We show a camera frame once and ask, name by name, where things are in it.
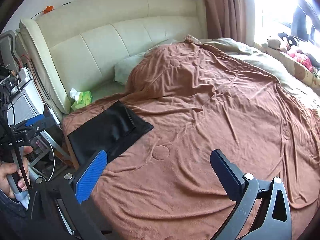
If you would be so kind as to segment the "pale green pillow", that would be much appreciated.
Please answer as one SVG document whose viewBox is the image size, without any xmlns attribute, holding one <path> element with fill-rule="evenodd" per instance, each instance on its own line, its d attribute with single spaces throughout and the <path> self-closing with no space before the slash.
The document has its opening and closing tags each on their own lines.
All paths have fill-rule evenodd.
<svg viewBox="0 0 320 240">
<path fill-rule="evenodd" d="M 139 54 L 130 56 L 126 59 L 119 61 L 114 66 L 114 81 L 125 86 L 133 68 L 135 68 L 135 66 L 138 65 L 144 59 L 146 54 L 150 53 L 153 50 L 153 48 L 157 48 L 162 45 L 170 45 L 174 43 L 177 43 L 177 41 L 171 38 L 158 43 L 157 45 L 148 49 L 147 51 L 141 52 Z"/>
</svg>

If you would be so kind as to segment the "black mesh shorts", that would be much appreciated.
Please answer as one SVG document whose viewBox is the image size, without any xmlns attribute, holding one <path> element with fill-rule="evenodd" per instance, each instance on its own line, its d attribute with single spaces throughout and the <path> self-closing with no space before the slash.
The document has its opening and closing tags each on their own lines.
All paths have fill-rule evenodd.
<svg viewBox="0 0 320 240">
<path fill-rule="evenodd" d="M 100 150 L 107 153 L 110 163 L 152 129 L 152 124 L 117 101 L 74 130 L 68 139 L 80 165 Z"/>
</svg>

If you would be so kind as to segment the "pinkish brown curtain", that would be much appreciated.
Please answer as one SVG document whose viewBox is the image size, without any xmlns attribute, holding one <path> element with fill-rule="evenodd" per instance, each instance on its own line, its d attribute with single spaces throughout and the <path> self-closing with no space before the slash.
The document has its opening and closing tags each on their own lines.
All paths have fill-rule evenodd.
<svg viewBox="0 0 320 240">
<path fill-rule="evenodd" d="M 254 45 L 254 0 L 204 0 L 208 37 Z"/>
</svg>

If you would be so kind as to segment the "green tissue pack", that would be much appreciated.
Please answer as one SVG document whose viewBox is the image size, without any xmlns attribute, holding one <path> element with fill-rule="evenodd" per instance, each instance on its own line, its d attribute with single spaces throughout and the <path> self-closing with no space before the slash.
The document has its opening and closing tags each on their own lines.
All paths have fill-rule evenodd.
<svg viewBox="0 0 320 240">
<path fill-rule="evenodd" d="M 71 108 L 74 111 L 88 106 L 92 102 L 92 94 L 90 91 L 78 92 L 72 88 L 69 95 L 72 99 L 74 99 L 74 102 L 71 105 Z"/>
</svg>

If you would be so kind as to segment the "plush toys by window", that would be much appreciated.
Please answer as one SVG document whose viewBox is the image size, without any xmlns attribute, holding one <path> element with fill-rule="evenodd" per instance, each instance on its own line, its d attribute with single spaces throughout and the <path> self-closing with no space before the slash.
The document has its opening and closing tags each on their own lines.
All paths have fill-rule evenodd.
<svg viewBox="0 0 320 240">
<path fill-rule="evenodd" d="M 319 72 L 319 47 L 289 35 L 286 32 L 269 36 L 270 48 L 286 53 L 311 72 Z"/>
</svg>

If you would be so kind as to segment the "pale green bed sheet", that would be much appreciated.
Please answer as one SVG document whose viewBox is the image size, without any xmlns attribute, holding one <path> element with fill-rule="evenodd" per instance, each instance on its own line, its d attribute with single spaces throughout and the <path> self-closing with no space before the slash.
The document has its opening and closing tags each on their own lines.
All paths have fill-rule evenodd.
<svg viewBox="0 0 320 240">
<path fill-rule="evenodd" d="M 274 75 L 286 92 L 298 99 L 305 107 L 319 111 L 318 95 L 291 75 L 285 66 L 274 57 L 231 38 L 201 39 L 200 42 L 214 46 L 229 56 Z"/>
</svg>

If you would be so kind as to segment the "cream leather headboard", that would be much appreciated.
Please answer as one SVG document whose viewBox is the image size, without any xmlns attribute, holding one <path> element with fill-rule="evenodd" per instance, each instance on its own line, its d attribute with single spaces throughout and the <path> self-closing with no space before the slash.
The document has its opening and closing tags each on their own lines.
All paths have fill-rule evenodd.
<svg viewBox="0 0 320 240">
<path fill-rule="evenodd" d="M 107 84 L 119 61 L 165 40 L 206 38 L 206 10 L 203 0 L 77 0 L 22 19 L 20 35 L 44 99 L 64 115 L 72 89 L 116 93 Z"/>
</svg>

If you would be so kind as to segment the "brown terry bed blanket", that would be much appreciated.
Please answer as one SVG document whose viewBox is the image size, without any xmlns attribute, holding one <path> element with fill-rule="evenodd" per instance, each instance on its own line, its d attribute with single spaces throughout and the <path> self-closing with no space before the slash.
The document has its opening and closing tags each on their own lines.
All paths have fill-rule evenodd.
<svg viewBox="0 0 320 240">
<path fill-rule="evenodd" d="M 108 164 L 92 193 L 123 239 L 210 239 L 230 214 L 210 165 L 220 149 L 244 172 L 282 179 L 298 239 L 319 208 L 319 113 L 272 74 L 211 45 L 153 49 L 126 90 L 63 120 L 67 137 L 120 101 L 153 129 Z"/>
</svg>

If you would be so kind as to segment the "white bedside table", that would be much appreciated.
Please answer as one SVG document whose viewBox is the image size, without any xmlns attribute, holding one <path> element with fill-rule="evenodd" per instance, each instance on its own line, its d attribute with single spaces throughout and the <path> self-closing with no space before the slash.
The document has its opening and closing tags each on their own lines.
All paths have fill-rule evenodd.
<svg viewBox="0 0 320 240">
<path fill-rule="evenodd" d="M 43 114 L 55 117 L 45 104 L 31 74 L 31 60 L 26 53 L 18 51 L 16 34 L 10 30 L 1 34 L 1 80 L 10 74 L 14 76 L 8 106 L 8 125 Z M 62 148 L 62 132 L 54 125 L 42 131 L 31 141 L 34 152 L 29 155 L 31 171 L 53 180 L 68 169 L 71 159 Z"/>
</svg>

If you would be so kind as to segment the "patterned cream quilt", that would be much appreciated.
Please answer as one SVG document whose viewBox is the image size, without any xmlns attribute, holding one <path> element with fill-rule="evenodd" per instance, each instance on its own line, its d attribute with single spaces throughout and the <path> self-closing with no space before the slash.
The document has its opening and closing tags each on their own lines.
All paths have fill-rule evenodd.
<svg viewBox="0 0 320 240">
<path fill-rule="evenodd" d="M 280 61 L 287 71 L 312 89 L 319 89 L 319 75 L 309 57 L 299 52 L 297 46 L 289 48 L 287 41 L 269 37 L 261 43 L 255 42 L 255 48 Z"/>
</svg>

